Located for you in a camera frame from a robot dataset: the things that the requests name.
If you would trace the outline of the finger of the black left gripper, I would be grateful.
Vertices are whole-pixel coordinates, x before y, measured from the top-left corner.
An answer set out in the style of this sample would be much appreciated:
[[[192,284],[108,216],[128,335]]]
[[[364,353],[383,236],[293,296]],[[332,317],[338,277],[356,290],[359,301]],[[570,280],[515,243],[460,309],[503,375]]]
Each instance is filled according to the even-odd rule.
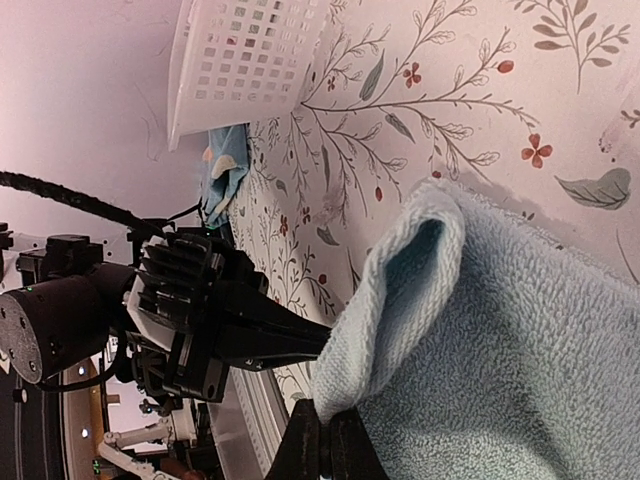
[[[226,310],[250,327],[283,334],[295,341],[309,341],[320,348],[326,344],[329,327],[301,317],[247,283],[226,281],[224,286]]]
[[[315,360],[320,348],[314,345],[231,345],[220,346],[220,359],[230,366],[263,371]]]

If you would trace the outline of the white plastic mesh basket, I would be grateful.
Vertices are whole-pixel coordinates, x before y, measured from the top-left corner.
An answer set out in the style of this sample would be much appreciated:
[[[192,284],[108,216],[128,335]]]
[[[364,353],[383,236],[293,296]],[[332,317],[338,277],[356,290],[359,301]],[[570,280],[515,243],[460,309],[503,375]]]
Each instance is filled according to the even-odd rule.
[[[327,1],[184,1],[171,49],[167,144],[291,113],[329,19]]]

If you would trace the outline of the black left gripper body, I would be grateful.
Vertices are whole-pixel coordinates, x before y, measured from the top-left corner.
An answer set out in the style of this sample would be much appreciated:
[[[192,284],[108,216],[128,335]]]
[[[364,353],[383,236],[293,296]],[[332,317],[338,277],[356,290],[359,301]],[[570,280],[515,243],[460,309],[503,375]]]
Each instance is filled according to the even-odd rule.
[[[126,308],[147,347],[166,356],[159,374],[165,393],[223,400],[230,366],[215,352],[223,302],[214,298],[223,281],[262,294],[268,286],[250,258],[223,239],[178,232],[143,243]]]

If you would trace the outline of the floral patterned table mat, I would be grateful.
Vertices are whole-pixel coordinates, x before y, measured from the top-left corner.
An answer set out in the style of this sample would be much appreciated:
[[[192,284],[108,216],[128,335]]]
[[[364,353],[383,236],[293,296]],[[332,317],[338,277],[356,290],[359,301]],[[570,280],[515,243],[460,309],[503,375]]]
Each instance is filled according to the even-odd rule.
[[[336,323],[424,181],[448,181],[639,290],[635,1],[334,1],[294,110],[253,123],[239,245]]]

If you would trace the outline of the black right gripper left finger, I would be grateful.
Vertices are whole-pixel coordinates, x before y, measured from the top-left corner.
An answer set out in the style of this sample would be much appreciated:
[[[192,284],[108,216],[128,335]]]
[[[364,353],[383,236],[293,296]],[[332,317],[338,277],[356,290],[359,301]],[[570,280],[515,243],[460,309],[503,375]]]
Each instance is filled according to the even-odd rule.
[[[267,473],[267,480],[318,480],[320,435],[321,423],[313,401],[297,401]]]

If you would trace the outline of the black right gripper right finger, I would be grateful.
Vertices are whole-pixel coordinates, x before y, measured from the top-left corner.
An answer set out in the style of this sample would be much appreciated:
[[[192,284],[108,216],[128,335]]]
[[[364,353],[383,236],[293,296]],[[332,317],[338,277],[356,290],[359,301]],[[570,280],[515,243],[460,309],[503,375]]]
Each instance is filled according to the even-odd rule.
[[[356,408],[335,415],[324,427],[324,477],[388,479]]]

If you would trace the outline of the light blue towel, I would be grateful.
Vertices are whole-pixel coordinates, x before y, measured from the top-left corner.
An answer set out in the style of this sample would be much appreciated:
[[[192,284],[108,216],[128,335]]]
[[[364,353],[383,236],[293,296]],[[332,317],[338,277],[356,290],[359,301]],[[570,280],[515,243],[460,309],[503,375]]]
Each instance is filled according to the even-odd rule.
[[[639,290],[427,180],[372,247],[312,375],[392,479],[635,479]]]

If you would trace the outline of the aluminium front rail frame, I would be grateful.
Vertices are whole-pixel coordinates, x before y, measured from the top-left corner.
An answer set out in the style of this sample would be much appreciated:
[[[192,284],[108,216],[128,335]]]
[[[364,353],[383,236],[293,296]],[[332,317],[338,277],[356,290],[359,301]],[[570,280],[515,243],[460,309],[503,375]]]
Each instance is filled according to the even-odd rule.
[[[289,421],[274,374],[231,369],[223,401],[208,412],[224,478],[264,478]]]

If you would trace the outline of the blue cartoon print towel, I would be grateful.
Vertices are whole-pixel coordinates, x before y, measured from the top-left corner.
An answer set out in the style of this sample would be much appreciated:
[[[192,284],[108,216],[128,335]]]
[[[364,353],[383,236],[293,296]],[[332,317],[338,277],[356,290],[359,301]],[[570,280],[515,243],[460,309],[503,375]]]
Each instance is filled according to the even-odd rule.
[[[202,161],[202,219],[208,228],[216,229],[228,222],[228,207],[250,169],[247,126],[210,130]]]

